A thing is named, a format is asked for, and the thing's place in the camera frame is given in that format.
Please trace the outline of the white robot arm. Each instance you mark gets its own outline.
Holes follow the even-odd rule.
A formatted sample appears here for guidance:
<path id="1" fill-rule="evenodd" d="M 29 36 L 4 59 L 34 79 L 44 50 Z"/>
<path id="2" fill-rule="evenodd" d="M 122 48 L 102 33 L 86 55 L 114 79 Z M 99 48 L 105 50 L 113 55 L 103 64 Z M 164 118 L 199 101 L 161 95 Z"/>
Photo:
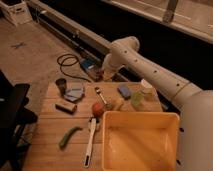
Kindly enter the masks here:
<path id="1" fill-rule="evenodd" d="M 102 64 L 104 79 L 126 66 L 149 82 L 180 111 L 177 171 L 213 171 L 213 90 L 203 90 L 144 58 L 139 47 L 134 36 L 112 41 Z"/>

